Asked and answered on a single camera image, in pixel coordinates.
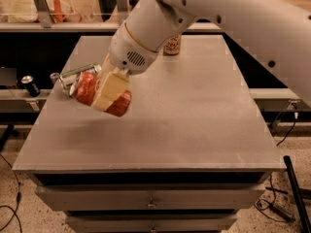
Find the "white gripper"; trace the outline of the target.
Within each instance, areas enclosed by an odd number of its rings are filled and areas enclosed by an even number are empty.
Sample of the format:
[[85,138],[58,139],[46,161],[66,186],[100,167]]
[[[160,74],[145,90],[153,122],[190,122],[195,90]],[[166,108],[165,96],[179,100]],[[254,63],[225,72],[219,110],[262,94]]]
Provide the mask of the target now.
[[91,107],[97,111],[106,111],[130,85],[129,75],[145,72],[156,60],[159,40],[153,32],[140,31],[132,23],[124,21],[112,38],[101,70]]

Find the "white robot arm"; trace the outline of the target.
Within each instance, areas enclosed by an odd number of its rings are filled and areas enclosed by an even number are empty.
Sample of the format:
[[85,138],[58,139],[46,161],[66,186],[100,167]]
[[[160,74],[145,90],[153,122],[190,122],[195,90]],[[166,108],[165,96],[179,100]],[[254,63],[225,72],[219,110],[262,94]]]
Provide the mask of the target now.
[[311,105],[310,13],[281,0],[139,0],[113,36],[103,70],[145,72],[171,38],[200,18]]

